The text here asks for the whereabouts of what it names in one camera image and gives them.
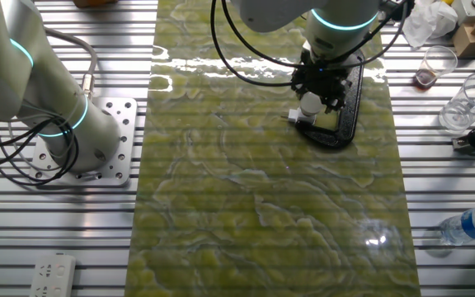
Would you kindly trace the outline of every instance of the electrical outlet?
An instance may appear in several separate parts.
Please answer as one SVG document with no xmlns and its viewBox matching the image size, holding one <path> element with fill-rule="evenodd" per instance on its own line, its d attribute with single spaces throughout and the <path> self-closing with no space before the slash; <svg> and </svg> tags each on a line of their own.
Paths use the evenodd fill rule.
<svg viewBox="0 0 475 297">
<path fill-rule="evenodd" d="M 70 297 L 76 258 L 68 255 L 44 256 L 38 259 L 30 297 Z"/>
</svg>

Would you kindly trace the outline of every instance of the clear plastic container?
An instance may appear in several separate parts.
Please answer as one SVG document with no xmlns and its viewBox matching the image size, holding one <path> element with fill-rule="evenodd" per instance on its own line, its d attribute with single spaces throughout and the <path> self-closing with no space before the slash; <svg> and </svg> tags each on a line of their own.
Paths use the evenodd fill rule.
<svg viewBox="0 0 475 297">
<path fill-rule="evenodd" d="M 475 74 L 441 110 L 439 122 L 448 130 L 461 133 L 475 122 Z"/>
<path fill-rule="evenodd" d="M 475 208 L 461 215 L 444 220 L 440 224 L 441 242 L 459 246 L 475 239 Z"/>
</svg>

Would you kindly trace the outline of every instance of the black cable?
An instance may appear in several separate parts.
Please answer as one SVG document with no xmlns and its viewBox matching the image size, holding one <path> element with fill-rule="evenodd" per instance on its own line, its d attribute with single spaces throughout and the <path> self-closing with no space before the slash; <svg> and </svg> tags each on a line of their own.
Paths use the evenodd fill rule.
<svg viewBox="0 0 475 297">
<path fill-rule="evenodd" d="M 66 124 L 65 125 L 66 130 L 64 130 L 63 126 L 61 126 L 61 125 L 59 126 L 59 128 L 63 133 L 66 144 L 71 145 L 71 137 L 70 136 L 73 133 L 73 130 L 72 130 L 71 126 L 69 124 Z M 24 173 L 12 160 L 10 160 L 10 164 L 23 177 L 26 177 L 26 178 L 34 181 L 34 183 L 18 181 L 17 179 L 15 179 L 13 177 L 10 177 L 8 174 L 6 174 L 1 168 L 0 168 L 0 173 L 1 173 L 1 175 L 3 175 L 9 181 L 14 182 L 14 183 L 16 183 L 18 185 L 21 185 L 21 186 L 43 186 L 43 185 L 46 185 L 49 182 L 52 182 L 56 179 L 59 179 L 60 177 L 65 175 L 67 172 L 69 172 L 73 168 L 74 164 L 78 160 L 78 155 L 80 154 L 80 148 L 79 148 L 79 145 L 78 145 L 78 140 L 76 138 L 73 141 L 73 145 L 74 145 L 74 148 L 75 148 L 75 154 L 74 154 L 74 158 L 73 158 L 72 162 L 69 164 L 69 159 L 70 159 L 70 156 L 72 155 L 72 152 L 73 152 L 73 149 L 70 148 L 69 151 L 68 151 L 67 157 L 65 158 L 65 161 L 63 162 L 63 165 L 61 166 L 60 170 L 53 177 L 51 177 L 49 179 L 41 180 L 41 179 L 29 176 L 28 174 Z M 7 155 L 4 148 L 2 148 L 2 151 L 5 155 Z"/>
<path fill-rule="evenodd" d="M 227 7 L 227 3 L 225 0 L 222 0 L 221 1 L 222 3 L 222 6 L 223 6 L 223 12 L 225 14 L 225 17 L 227 18 L 227 22 L 228 24 L 230 25 L 232 31 L 234 32 L 234 35 L 236 35 L 236 37 L 243 43 L 243 45 L 245 45 L 245 47 L 247 47 L 252 53 L 254 54 L 257 54 L 258 56 L 262 57 L 263 59 L 266 59 L 268 61 L 271 61 L 272 63 L 276 63 L 276 64 L 279 64 L 279 65 L 282 65 L 282 66 L 286 66 L 286 67 L 294 67 L 294 68 L 323 68 L 323 65 L 316 65 L 316 64 L 313 64 L 313 65 L 304 65 L 304 64 L 291 64 L 291 63 L 285 63 L 285 62 L 281 62 L 277 59 L 274 59 L 274 58 L 271 58 L 270 56 L 266 55 L 266 54 L 263 54 L 262 52 L 260 52 L 259 50 L 255 49 L 253 46 L 251 46 L 244 38 L 243 36 L 239 33 L 239 30 L 236 28 L 236 26 L 234 25 L 233 21 L 232 21 L 232 18 L 230 17 L 230 13 L 228 12 L 228 7 Z M 215 10 L 215 3 L 214 1 L 212 1 L 212 7 L 213 7 L 213 11 Z M 366 36 L 364 38 L 364 40 L 362 40 L 355 48 L 351 49 L 350 51 L 348 51 L 347 53 L 331 60 L 331 61 L 327 61 L 329 64 L 330 63 L 335 63 L 335 62 L 340 62 L 340 61 L 343 61 L 345 59 L 347 59 L 350 55 L 352 55 L 354 52 L 356 52 L 356 50 L 360 49 L 362 46 L 364 46 L 366 43 L 368 43 L 368 41 L 372 40 L 376 35 L 377 33 L 380 32 L 380 30 L 386 25 L 386 23 L 392 18 L 392 14 L 396 11 L 398 11 L 400 8 L 402 7 L 403 9 L 403 14 L 402 14 L 402 22 L 401 22 L 401 25 L 399 26 L 399 29 L 397 31 L 397 34 L 394 36 L 392 42 L 390 42 L 390 44 L 384 49 L 382 50 L 380 53 L 376 54 L 374 57 L 370 58 L 370 59 L 367 59 L 361 63 L 358 63 L 358 64 L 351 64 L 351 65 L 339 65 L 337 67 L 332 67 L 332 68 L 327 68 L 327 69 L 330 69 L 330 70 L 335 70 L 335 69 L 343 69 L 343 68 L 353 68 L 353 67 L 359 67 L 359 66 L 363 66 L 363 65 L 366 65 L 366 64 L 369 64 L 373 61 L 375 61 L 377 58 L 379 58 L 380 56 L 382 56 L 383 54 L 385 54 L 389 48 L 391 48 L 391 46 L 393 46 L 393 44 L 395 43 L 395 41 L 397 40 L 397 38 L 400 36 L 401 32 L 402 32 L 402 27 L 404 25 L 404 21 L 405 21 L 405 13 L 404 11 L 407 12 L 407 9 L 408 9 L 408 5 L 407 5 L 407 0 L 403 1 L 401 4 L 399 4 L 397 7 L 395 7 L 393 9 L 393 11 L 391 13 L 388 14 L 387 18 L 382 21 L 379 26 L 377 26 L 377 28 L 375 28 L 375 30 L 369 34 L 368 36 Z M 219 49 L 219 44 L 217 44 L 217 37 L 214 38 L 214 34 L 213 34 L 213 39 L 214 39 L 214 45 L 216 47 L 216 50 L 218 51 L 218 54 L 220 53 L 220 49 Z M 219 57 L 223 60 L 223 62 L 225 63 L 225 65 L 227 66 L 227 68 L 232 72 L 234 73 L 236 76 L 238 76 L 241 80 L 247 82 L 247 83 L 252 83 L 252 82 L 249 82 L 249 80 L 247 79 L 244 79 L 245 77 L 240 77 L 238 75 L 238 73 L 232 68 L 232 67 L 229 67 L 229 64 L 226 63 L 226 60 L 224 59 L 223 57 L 223 54 L 220 54 Z"/>
<path fill-rule="evenodd" d="M 19 148 L 17 148 L 16 152 L 12 153 L 12 154 L 9 156 L 9 158 L 1 159 L 1 160 L 0 160 L 0 165 L 1 165 L 1 164 L 4 164 L 4 163 L 6 163 L 6 162 L 8 162 L 9 159 L 12 159 L 12 158 L 16 157 L 16 156 L 20 153 L 20 151 L 22 151 L 22 150 L 28 145 L 28 143 L 29 143 L 30 141 L 32 141 L 33 138 L 36 137 L 36 135 L 37 135 L 40 131 L 42 131 L 42 129 L 43 129 L 44 127 L 46 127 L 48 124 L 52 123 L 52 121 L 53 121 L 53 119 L 45 120 L 45 121 L 39 123 L 39 124 L 38 124 L 36 127 L 34 127 L 33 129 L 31 129 L 32 134 L 25 140 L 25 142 L 24 142 Z"/>
<path fill-rule="evenodd" d="M 221 51 L 221 48 L 219 48 L 219 42 L 218 42 L 218 37 L 215 33 L 215 4 L 217 0 L 212 0 L 212 7 L 210 9 L 210 31 L 212 33 L 212 41 L 214 42 L 214 47 L 215 50 L 218 52 L 219 58 L 225 66 L 230 70 L 231 73 L 233 73 L 235 76 L 237 76 L 239 79 L 243 80 L 246 83 L 250 83 L 256 86 L 261 86 L 261 87 L 289 87 L 295 84 L 296 82 L 279 82 L 279 83 L 268 83 L 268 82 L 257 82 L 253 81 L 249 78 L 245 78 L 241 74 L 236 71 L 229 63 L 228 61 L 224 58 L 223 52 Z"/>
<path fill-rule="evenodd" d="M 342 68 L 352 68 L 352 67 L 359 67 L 359 66 L 363 66 L 363 65 L 366 65 L 366 64 L 369 64 L 373 61 L 375 61 L 376 59 L 378 59 L 380 56 L 382 56 L 383 54 L 385 54 L 394 44 L 395 44 L 395 41 L 397 41 L 397 38 L 399 38 L 399 36 L 401 35 L 402 33 L 402 28 L 404 27 L 404 21 L 406 20 L 406 15 L 408 13 L 408 4 L 407 4 L 407 1 L 403 2 L 405 3 L 404 4 L 404 10 L 402 11 L 402 21 L 401 21 L 401 25 L 399 25 L 398 29 L 397 29 L 397 33 L 395 34 L 395 36 L 393 37 L 392 41 L 390 41 L 390 43 L 383 49 L 381 50 L 378 54 L 376 54 L 375 56 L 369 58 L 369 59 L 366 59 L 364 62 L 360 62 L 360 63 L 357 63 L 357 64 L 351 64 L 351 65 L 342 65 L 340 66 L 339 68 L 329 68 L 329 69 L 342 69 Z"/>
<path fill-rule="evenodd" d="M 34 133 L 34 129 L 35 129 L 35 128 L 33 128 L 33 129 L 31 129 L 31 130 L 28 130 L 26 133 L 24 133 L 24 134 L 22 134 L 22 135 L 20 135 L 20 136 L 17 136 L 17 137 L 14 138 L 14 139 L 10 139 L 10 140 L 8 140 L 8 141 L 5 141 L 5 142 L 0 143 L 0 148 L 1 148 L 2 146 L 4 146 L 4 145 L 14 144 L 14 143 L 16 143 L 18 140 L 24 139 L 25 137 L 27 137 L 27 136 L 33 134 L 33 133 Z"/>
<path fill-rule="evenodd" d="M 393 17 L 393 13 L 395 12 L 398 12 L 398 10 L 403 7 L 404 10 L 408 10 L 408 7 L 407 7 L 407 2 L 408 0 L 403 0 L 401 4 L 397 5 L 397 7 L 395 7 L 389 14 L 388 16 L 386 16 L 386 18 L 380 22 L 380 24 L 375 28 L 375 30 L 373 30 L 369 35 L 367 35 L 356 47 L 354 47 L 353 49 L 350 49 L 349 51 L 347 51 L 346 53 L 342 54 L 341 56 L 338 56 L 336 58 L 334 58 L 333 60 L 329 61 L 329 63 L 336 63 L 336 62 L 341 62 L 345 59 L 347 59 L 350 55 L 352 55 L 354 52 L 356 52 L 358 49 L 360 49 L 361 47 L 363 47 L 364 45 L 366 45 L 370 40 L 372 40 L 376 35 L 377 33 L 380 32 L 380 30 L 386 26 L 386 24 L 392 19 Z"/>
<path fill-rule="evenodd" d="M 230 25 L 230 28 L 234 32 L 234 35 L 241 41 L 247 49 L 249 49 L 252 53 L 257 54 L 258 56 L 262 57 L 263 59 L 266 59 L 267 61 L 271 61 L 272 63 L 276 63 L 278 65 L 286 66 L 286 67 L 293 67 L 293 68 L 320 68 L 317 65 L 304 65 L 304 64 L 293 64 L 293 63 L 286 63 L 279 61 L 278 59 L 274 59 L 266 54 L 263 54 L 261 51 L 255 49 L 251 44 L 249 44 L 245 38 L 239 33 L 239 30 L 237 27 L 234 25 L 234 22 L 232 21 L 232 17 L 230 16 L 230 12 L 228 12 L 228 7 L 227 7 L 227 1 L 226 0 L 221 0 L 221 4 L 223 6 L 223 12 L 225 17 L 227 18 L 227 22 Z"/>
<path fill-rule="evenodd" d="M 71 139 L 69 137 L 69 135 L 73 132 L 72 129 L 71 129 L 71 126 L 70 125 L 65 125 L 65 128 L 68 128 L 68 130 L 64 130 L 62 126 L 59 127 L 60 130 L 62 131 L 63 133 L 63 136 L 65 138 L 65 142 L 67 145 L 72 145 L 72 142 L 71 142 Z M 1 147 L 1 150 L 3 152 L 3 154 L 5 155 L 5 157 L 9 157 L 8 156 L 8 153 L 7 153 L 7 150 L 4 148 L 4 147 Z M 45 185 L 51 181 L 54 181 L 56 179 L 59 179 L 65 172 L 65 169 L 67 168 L 68 166 L 68 160 L 70 159 L 70 156 L 71 156 L 71 152 L 72 150 L 69 149 L 68 151 L 68 154 L 67 154 L 67 157 L 63 163 L 63 165 L 60 167 L 59 171 L 51 178 L 49 179 L 39 179 L 39 178 L 35 178 L 35 177 L 31 177 L 29 176 L 28 174 L 26 174 L 25 172 L 23 172 L 15 163 L 12 159 L 9 160 L 9 163 L 14 167 L 14 169 L 16 169 L 16 171 L 18 171 L 23 177 L 25 178 L 28 178 L 30 180 L 32 180 L 33 182 L 36 182 L 36 184 L 28 184 L 27 186 L 41 186 L 41 185 Z M 11 179 L 12 182 L 15 182 L 15 183 L 19 183 L 19 184 L 22 184 L 21 181 L 18 181 L 16 182 L 15 180 Z"/>
</svg>

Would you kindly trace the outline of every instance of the marble pattern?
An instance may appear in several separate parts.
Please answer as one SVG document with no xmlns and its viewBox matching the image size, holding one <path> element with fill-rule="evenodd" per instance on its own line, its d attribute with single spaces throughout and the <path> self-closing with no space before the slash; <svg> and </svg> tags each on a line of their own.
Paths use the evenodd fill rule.
<svg viewBox="0 0 475 297">
<path fill-rule="evenodd" d="M 209 5 L 159 1 L 126 296 L 420 295 L 382 62 L 364 71 L 353 144 L 319 148 L 280 117 L 298 106 L 288 87 L 223 66 Z M 232 10 L 251 44 L 298 61 L 304 20 L 256 34 Z M 238 71 L 290 79 L 217 18 Z"/>
</svg>

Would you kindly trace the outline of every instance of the mounting plate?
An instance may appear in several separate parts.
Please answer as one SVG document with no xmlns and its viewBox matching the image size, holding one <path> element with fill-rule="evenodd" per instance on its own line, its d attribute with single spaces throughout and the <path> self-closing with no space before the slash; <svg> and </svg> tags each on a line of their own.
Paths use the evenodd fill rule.
<svg viewBox="0 0 475 297">
<path fill-rule="evenodd" d="M 124 187 L 129 184 L 129 171 L 131 170 L 131 154 L 135 135 L 135 121 L 137 118 L 137 101 L 133 98 L 93 98 L 93 103 L 104 111 L 108 111 L 120 127 L 119 148 L 115 157 L 102 167 L 92 172 L 75 174 L 68 172 L 58 180 L 52 181 L 39 188 L 88 188 L 88 187 Z M 34 150 L 32 163 L 40 168 L 57 167 L 58 164 L 50 157 L 45 142 L 38 138 Z M 55 172 L 38 172 L 31 168 L 30 175 L 42 179 L 52 177 Z"/>
</svg>

